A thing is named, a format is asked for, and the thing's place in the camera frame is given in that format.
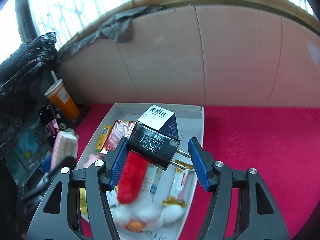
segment small white and blue box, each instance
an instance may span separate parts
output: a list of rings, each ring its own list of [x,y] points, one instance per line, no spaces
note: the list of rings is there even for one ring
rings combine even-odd
[[[137,120],[165,135],[178,139],[176,114],[162,107],[153,105]]]

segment power adapter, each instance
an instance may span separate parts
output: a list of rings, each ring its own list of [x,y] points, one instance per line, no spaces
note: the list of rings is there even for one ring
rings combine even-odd
[[[178,150],[180,140],[167,136],[144,124],[140,124],[128,141],[130,150],[141,155],[147,162],[166,171],[170,164],[183,170],[186,168],[172,161],[174,154],[179,153],[191,158],[191,155]]]

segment magenta cloth surface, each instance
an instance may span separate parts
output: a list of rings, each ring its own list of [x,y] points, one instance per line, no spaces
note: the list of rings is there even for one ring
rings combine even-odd
[[[94,105],[77,128],[78,156],[111,105]],[[320,197],[320,109],[204,108],[204,150],[230,168],[258,170],[273,194],[293,237]],[[234,230],[237,190],[233,191],[226,236]],[[210,202],[199,184],[180,240],[195,240]],[[84,233],[91,236],[83,220]]]

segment white straw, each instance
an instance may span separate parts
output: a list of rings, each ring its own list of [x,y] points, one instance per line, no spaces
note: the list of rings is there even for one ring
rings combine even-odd
[[[52,77],[53,77],[53,79],[54,79],[54,82],[55,82],[55,83],[58,83],[57,76],[56,76],[56,74],[55,74],[55,72],[54,72],[53,70],[51,71],[51,75],[52,75]]]

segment charger prong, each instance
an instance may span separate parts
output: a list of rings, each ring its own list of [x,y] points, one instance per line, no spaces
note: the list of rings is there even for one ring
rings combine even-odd
[[[186,170],[186,169],[187,169],[185,166],[182,166],[182,165],[180,165],[180,164],[178,164],[178,163],[175,163],[175,162],[173,162],[173,161],[170,161],[170,163],[171,163],[172,165],[174,165],[174,166],[182,169],[182,170]]]
[[[183,156],[191,159],[191,155],[190,155],[190,154],[185,153],[185,152],[183,152],[183,151],[181,151],[181,150],[179,150],[179,149],[176,150],[176,153],[179,153],[180,155],[183,155]]]

